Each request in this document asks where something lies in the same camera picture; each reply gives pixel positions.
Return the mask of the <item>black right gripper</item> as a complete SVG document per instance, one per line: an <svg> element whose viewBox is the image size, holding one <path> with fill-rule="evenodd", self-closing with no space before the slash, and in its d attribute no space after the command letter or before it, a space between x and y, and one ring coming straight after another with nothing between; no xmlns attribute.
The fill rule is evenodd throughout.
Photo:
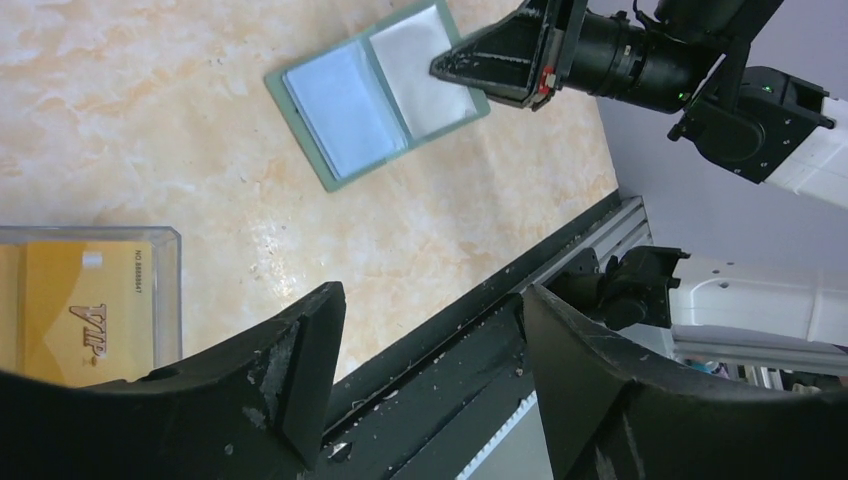
<svg viewBox="0 0 848 480"><path fill-rule="evenodd" d="M634 10L611 16L585 1L523 1L503 20L437 56L429 73L482 91L494 102L537 111L563 88L672 114L696 93L719 57ZM539 40L547 49L534 62Z"/></svg>

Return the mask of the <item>clear plastic card box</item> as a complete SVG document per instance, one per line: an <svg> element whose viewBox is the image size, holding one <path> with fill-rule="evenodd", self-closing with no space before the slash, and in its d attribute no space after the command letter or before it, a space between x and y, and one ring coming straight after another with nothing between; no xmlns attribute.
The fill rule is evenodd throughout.
<svg viewBox="0 0 848 480"><path fill-rule="evenodd" d="M180 360L181 246L165 226L2 227L2 372L86 387Z"/></svg>

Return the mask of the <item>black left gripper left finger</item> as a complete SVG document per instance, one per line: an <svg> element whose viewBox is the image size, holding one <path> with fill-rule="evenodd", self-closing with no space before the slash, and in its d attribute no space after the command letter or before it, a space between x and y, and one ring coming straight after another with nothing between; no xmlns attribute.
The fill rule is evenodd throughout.
<svg viewBox="0 0 848 480"><path fill-rule="evenodd" d="M134 381L1 377L5 479L296 479L315 467L340 352L343 286Z"/></svg>

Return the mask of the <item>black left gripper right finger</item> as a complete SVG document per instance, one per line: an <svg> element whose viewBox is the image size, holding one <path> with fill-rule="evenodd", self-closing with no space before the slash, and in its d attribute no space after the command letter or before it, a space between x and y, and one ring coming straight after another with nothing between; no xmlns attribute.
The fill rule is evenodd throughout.
<svg viewBox="0 0 848 480"><path fill-rule="evenodd" d="M697 371L539 286L523 307L556 478L846 477L845 391L777 391Z"/></svg>

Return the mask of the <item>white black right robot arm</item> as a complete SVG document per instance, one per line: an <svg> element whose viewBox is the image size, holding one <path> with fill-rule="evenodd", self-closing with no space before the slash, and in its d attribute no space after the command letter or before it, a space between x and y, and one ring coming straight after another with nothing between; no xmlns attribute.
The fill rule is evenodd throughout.
<svg viewBox="0 0 848 480"><path fill-rule="evenodd" d="M677 114L668 132L755 184L847 204L847 104L819 85L752 66L775 1L661 1L610 16L584 1L526 1L438 54L437 79L537 110L570 88ZM612 330L711 327L847 346L847 280L720 265L640 246L550 291Z"/></svg>

